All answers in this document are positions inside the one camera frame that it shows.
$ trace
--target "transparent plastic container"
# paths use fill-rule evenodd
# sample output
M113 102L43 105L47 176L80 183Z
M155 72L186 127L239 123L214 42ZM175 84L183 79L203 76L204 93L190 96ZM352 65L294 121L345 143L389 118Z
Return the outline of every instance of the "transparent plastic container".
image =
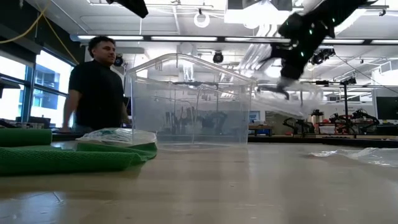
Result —
M133 129L158 145L237 146L248 140L255 82L184 54L167 54L127 72Z

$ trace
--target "security camera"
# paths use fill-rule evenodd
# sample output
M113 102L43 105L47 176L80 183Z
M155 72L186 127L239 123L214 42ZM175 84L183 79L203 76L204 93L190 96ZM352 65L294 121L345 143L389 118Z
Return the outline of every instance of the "security camera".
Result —
M120 54L116 56L113 65L116 67L120 67L123 65L123 62L124 62L123 55Z
M216 53L214 54L213 57L213 62L214 63L221 63L224 60L223 53L220 50L216 50Z

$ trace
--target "man's hand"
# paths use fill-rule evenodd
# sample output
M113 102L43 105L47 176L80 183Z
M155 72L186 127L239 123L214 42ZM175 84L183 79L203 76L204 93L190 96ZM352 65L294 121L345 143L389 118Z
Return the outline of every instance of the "man's hand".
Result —
M130 120L129 118L124 118L124 119L122 119L122 122L123 122L124 124L131 124L131 120Z
M61 132L61 133L69 133L69 132L70 132L70 129L69 129L68 126L65 126L65 127L62 127L62 128L60 129L60 132Z

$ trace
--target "wooden table surface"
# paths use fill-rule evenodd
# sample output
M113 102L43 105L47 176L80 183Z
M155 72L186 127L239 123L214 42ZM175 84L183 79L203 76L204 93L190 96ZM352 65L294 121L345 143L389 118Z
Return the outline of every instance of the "wooden table surface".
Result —
M0 223L398 223L398 170L336 146L160 149L115 173L0 178Z

